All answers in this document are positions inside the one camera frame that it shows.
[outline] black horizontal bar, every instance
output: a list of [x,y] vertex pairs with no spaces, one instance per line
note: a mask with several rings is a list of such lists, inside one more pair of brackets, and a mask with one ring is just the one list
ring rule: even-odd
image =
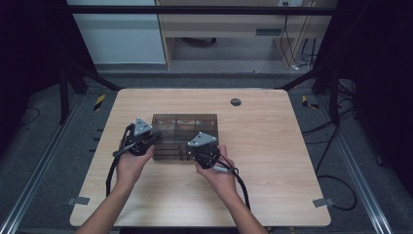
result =
[[289,15],[336,16],[354,11],[336,8],[312,7],[247,7],[247,6],[47,6],[48,11],[72,14],[167,14],[167,15]]

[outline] white wall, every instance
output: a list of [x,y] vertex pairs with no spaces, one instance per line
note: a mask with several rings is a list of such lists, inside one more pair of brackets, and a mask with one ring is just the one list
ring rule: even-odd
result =
[[[69,5],[154,6],[154,0],[67,0]],[[156,15],[75,14],[96,64],[163,63],[165,56]]]

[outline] power outlet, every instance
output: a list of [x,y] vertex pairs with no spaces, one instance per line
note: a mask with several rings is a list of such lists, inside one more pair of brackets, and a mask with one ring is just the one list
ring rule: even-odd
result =
[[303,0],[279,0],[279,7],[301,7]]

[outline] light wood tabletop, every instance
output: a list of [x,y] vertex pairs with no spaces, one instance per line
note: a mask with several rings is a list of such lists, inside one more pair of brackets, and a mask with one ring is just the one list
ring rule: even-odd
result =
[[[239,98],[240,106],[231,104]],[[325,226],[322,198],[287,92],[261,89],[125,89],[119,92],[70,218],[81,225],[105,198],[112,152],[125,127],[154,114],[217,114],[218,137],[240,170],[251,210],[264,226]],[[238,192],[243,198],[241,188]],[[194,165],[149,161],[116,226],[235,226]]]

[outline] wooden cabinet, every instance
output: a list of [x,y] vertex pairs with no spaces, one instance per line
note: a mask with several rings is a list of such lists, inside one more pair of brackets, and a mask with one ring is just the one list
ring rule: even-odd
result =
[[[302,7],[335,7],[336,0],[303,0]],[[277,7],[277,0],[157,0],[158,6],[254,6]],[[322,38],[331,17],[239,16],[239,15],[159,15],[167,65],[179,37],[270,36],[281,52],[285,67],[291,64],[303,38]],[[285,29],[289,43],[286,41]]]

